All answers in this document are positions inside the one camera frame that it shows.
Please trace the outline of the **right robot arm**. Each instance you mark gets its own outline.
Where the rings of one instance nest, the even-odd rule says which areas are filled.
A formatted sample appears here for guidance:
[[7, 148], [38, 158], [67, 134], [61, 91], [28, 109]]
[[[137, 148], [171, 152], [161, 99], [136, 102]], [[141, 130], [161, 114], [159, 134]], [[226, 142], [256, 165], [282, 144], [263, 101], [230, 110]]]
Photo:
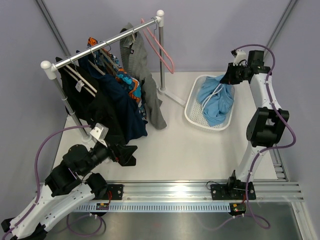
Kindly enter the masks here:
[[253, 180], [265, 153], [278, 144], [290, 114], [279, 105], [272, 86], [272, 68], [264, 63], [264, 51], [232, 50], [230, 62], [220, 83], [237, 85], [248, 81], [256, 111], [247, 128], [247, 148], [239, 166], [225, 184], [212, 184], [213, 200], [254, 200]]

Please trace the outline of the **white perforated basket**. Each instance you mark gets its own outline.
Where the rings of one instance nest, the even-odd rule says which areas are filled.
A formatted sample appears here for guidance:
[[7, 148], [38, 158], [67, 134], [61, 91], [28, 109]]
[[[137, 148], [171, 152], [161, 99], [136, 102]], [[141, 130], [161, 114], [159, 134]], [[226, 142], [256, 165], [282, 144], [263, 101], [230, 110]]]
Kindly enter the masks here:
[[[204, 83], [206, 76], [210, 77], [216, 77], [213, 75], [200, 75], [196, 78], [196, 80], [193, 83], [193, 86], [191, 88], [191, 92], [189, 94], [188, 100], [186, 102], [184, 115], [187, 121], [195, 128], [198, 128], [200, 130], [206, 131], [206, 132], [216, 132], [216, 131], [222, 131], [226, 129], [232, 118], [233, 109], [234, 109], [234, 103], [229, 111], [229, 113], [226, 115], [226, 119], [222, 124], [210, 127], [208, 125], [208, 122], [205, 120], [203, 114], [202, 114], [202, 108], [201, 104], [197, 100], [197, 95], [199, 93], [199, 90]], [[235, 98], [235, 88], [232, 87], [232, 93]]]

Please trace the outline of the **black garment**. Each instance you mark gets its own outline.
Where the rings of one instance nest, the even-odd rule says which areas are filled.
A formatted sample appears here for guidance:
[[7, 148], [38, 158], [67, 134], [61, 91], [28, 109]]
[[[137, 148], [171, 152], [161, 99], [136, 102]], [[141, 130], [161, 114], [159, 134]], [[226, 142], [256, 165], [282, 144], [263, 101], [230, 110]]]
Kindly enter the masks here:
[[[91, 74], [77, 66], [71, 66], [76, 69], [78, 73], [86, 80], [89, 81], [97, 89], [96, 97], [83, 97], [82, 95], [77, 96], [74, 93], [69, 93], [67, 90], [62, 89], [67, 96], [67, 100], [75, 111], [75, 115], [82, 120], [85, 120], [90, 125], [95, 125], [100, 123], [108, 128], [108, 133], [106, 135], [106, 140], [111, 145], [124, 145], [127, 146], [125, 135], [123, 133], [122, 127], [119, 123], [115, 104], [110, 97], [105, 95], [101, 90], [101, 85], [98, 79], [91, 76]], [[136, 164], [120, 164], [121, 166], [135, 166]]]

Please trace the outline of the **wooden hanger with black garment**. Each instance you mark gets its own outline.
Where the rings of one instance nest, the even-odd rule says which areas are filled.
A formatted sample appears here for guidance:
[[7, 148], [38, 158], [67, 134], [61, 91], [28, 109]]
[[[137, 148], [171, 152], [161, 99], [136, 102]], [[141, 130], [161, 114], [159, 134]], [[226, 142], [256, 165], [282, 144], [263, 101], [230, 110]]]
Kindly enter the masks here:
[[81, 76], [80, 73], [77, 72], [77, 69], [67, 66], [58, 71], [61, 76], [63, 89], [67, 90], [70, 94], [88, 98], [95, 98], [97, 96], [98, 90]]

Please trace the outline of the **grey knit shorts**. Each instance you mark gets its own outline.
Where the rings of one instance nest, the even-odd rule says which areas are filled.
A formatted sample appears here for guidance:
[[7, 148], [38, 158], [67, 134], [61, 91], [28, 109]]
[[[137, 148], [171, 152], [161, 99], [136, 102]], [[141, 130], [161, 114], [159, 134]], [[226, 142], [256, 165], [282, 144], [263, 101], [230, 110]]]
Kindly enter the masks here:
[[157, 85], [148, 69], [147, 50], [140, 32], [128, 35], [119, 41], [121, 61], [124, 70], [141, 85], [142, 99], [149, 112], [151, 124], [163, 130], [167, 123], [161, 112], [162, 101], [158, 98]]

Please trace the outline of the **light blue shorts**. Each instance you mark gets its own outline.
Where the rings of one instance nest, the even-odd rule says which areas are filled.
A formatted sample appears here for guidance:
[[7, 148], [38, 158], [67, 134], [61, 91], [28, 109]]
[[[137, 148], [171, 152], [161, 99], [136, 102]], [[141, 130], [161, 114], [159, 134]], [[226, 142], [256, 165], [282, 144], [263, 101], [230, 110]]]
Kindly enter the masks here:
[[206, 76], [197, 94], [201, 113], [210, 127], [222, 124], [234, 103], [233, 86], [220, 83], [224, 76]]

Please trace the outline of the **patterned navy orange shorts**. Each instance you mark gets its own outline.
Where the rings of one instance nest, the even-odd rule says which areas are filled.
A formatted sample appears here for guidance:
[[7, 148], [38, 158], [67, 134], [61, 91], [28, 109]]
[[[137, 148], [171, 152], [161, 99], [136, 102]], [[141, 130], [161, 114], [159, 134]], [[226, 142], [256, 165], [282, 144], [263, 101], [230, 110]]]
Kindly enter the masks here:
[[[103, 75], [106, 75], [108, 73], [104, 73], [103, 71], [101, 71], [95, 64], [94, 64], [94, 58], [92, 53], [90, 53], [87, 56], [87, 71], [90, 73], [90, 75], [92, 77], [94, 77], [95, 79], [97, 79], [99, 81], [100, 84], [100, 78]], [[141, 90], [141, 85], [139, 83], [139, 81], [137, 79], [135, 79], [134, 77], [130, 76], [122, 67], [121, 70], [118, 71], [116, 76], [113, 76], [116, 81], [125, 89], [125, 91], [127, 92], [127, 94], [129, 95], [129, 97], [131, 99], [133, 99], [138, 106], [138, 110], [139, 113], [142, 116], [142, 120], [145, 121], [145, 123], [147, 124], [147, 116], [146, 116], [146, 111], [145, 111], [145, 107], [143, 105], [143, 100], [142, 100], [142, 90]]]

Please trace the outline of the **wooden hanger with patterned shorts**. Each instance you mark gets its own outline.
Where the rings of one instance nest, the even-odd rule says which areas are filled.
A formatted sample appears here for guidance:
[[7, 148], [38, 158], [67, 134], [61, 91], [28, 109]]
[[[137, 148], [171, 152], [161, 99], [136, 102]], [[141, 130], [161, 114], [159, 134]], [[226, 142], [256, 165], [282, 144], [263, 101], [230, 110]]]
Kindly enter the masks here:
[[105, 48], [91, 51], [91, 54], [93, 55], [93, 63], [104, 73], [115, 77], [118, 71], [123, 69], [118, 58]]

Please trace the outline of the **silver clothes rack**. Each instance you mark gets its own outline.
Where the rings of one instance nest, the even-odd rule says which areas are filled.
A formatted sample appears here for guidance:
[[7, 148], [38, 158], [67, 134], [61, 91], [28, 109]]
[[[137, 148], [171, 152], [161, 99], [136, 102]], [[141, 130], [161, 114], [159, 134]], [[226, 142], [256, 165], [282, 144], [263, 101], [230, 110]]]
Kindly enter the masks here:
[[[73, 64], [75, 60], [79, 60], [80, 58], [89, 55], [91, 51], [98, 51], [101, 48], [109, 46], [110, 44], [118, 42], [121, 39], [134, 34], [135, 32], [143, 31], [143, 29], [145, 29], [146, 27], [148, 27], [151, 30], [151, 32], [156, 36], [157, 40], [164, 47], [164, 15], [164, 11], [160, 9], [157, 11], [156, 16], [152, 17], [151, 20], [149, 20], [148, 22], [144, 22], [144, 20], [142, 19], [139, 25], [133, 26], [125, 31], [122, 31], [119, 34], [107, 40], [102, 40], [99, 43], [89, 47], [87, 50], [83, 50], [72, 56], [66, 57], [66, 59], [63, 59], [57, 63], [50, 63], [47, 60], [41, 62], [41, 68], [46, 73], [48, 79], [53, 80], [56, 83], [57, 88], [61, 93], [62, 101], [64, 101], [64, 105], [67, 109], [67, 113], [72, 117], [76, 125], [81, 126], [82, 124], [80, 123], [79, 118], [76, 116], [75, 111], [72, 109], [70, 103], [68, 102], [68, 98], [66, 97], [63, 88], [61, 87], [60, 83], [58, 83], [56, 72], [61, 68], [67, 67], [69, 64]], [[170, 66], [171, 64], [169, 60], [164, 55], [163, 57]], [[160, 86], [157, 88], [157, 96], [166, 96], [178, 105], [184, 107], [186, 105], [186, 102], [166, 89], [164, 68], [164, 64], [160, 61]]]

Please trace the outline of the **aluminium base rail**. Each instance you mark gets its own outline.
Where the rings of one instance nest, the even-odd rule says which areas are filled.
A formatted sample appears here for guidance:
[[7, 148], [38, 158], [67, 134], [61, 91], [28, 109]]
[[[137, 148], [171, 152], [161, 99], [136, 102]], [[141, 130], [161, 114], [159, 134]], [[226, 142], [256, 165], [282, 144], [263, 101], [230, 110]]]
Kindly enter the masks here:
[[[171, 202], [202, 203], [222, 202], [212, 198], [207, 180], [172, 181], [108, 181], [123, 185], [122, 202]], [[304, 194], [297, 182], [255, 181], [253, 182], [256, 202], [303, 202]]]

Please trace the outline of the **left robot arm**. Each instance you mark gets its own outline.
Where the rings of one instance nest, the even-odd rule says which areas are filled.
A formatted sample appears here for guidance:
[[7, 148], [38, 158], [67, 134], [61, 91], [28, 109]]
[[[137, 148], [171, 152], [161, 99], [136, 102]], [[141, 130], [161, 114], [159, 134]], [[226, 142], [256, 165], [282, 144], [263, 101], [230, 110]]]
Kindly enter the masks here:
[[74, 209], [90, 200], [120, 200], [122, 185], [109, 185], [93, 169], [106, 159], [122, 167], [136, 165], [133, 153], [137, 146], [114, 145], [105, 147], [96, 143], [87, 149], [73, 145], [44, 181], [35, 199], [21, 214], [2, 221], [6, 235], [14, 240], [43, 240], [47, 233]]

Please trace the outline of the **pink clothes hanger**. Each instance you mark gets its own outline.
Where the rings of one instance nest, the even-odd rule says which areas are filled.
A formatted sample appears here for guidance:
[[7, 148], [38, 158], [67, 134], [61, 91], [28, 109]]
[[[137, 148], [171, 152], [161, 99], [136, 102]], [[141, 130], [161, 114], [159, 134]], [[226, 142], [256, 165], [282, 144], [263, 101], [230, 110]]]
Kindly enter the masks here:
[[[171, 73], [174, 74], [175, 73], [175, 64], [171, 58], [171, 56], [166, 52], [166, 50], [164, 49], [164, 47], [161, 45], [161, 43], [157, 40], [156, 36], [154, 33], [151, 32], [151, 30], [146, 27], [143, 30], [143, 34], [145, 39], [147, 40], [147, 42], [149, 43], [150, 47], [153, 49], [153, 51], [156, 53], [156, 55], [158, 56], [159, 60], [164, 64], [164, 66], [167, 68], [167, 70]], [[148, 34], [150, 35], [150, 37], [153, 39], [153, 42], [157, 45], [158, 50], [156, 49], [155, 45], [153, 44], [153, 42], [150, 40], [150, 38], [148, 37], [146, 31], [148, 32]], [[165, 61], [163, 55], [169, 60], [170, 65]]]

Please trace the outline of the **navy blue garment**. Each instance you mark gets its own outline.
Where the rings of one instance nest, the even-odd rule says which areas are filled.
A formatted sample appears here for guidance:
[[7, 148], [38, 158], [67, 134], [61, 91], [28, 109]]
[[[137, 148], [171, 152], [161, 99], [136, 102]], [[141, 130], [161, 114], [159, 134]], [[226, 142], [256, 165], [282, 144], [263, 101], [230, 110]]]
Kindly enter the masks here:
[[100, 78], [100, 89], [103, 94], [109, 96], [115, 105], [115, 111], [119, 124], [124, 133], [125, 141], [146, 137], [146, 123], [142, 119], [137, 103], [129, 97], [126, 90], [109, 75]]

